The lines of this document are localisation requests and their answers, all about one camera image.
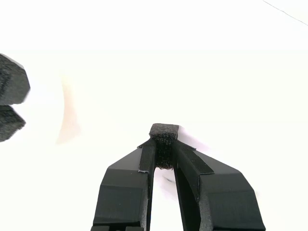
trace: foam block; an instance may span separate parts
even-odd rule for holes
[[[150,137],[156,141],[156,166],[172,169],[171,145],[178,138],[179,126],[173,124],[153,124]]]
[[[26,122],[10,107],[0,106],[0,142],[6,141]]]
[[[20,104],[29,91],[30,84],[24,67],[0,54],[0,105]]]

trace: white backdrop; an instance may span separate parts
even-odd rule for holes
[[[268,231],[305,227],[306,25],[258,0],[1,4],[0,50],[52,63],[65,109],[55,146],[0,154],[0,230],[90,230],[106,168],[156,122],[242,171]],[[181,230],[164,176],[151,230]]]

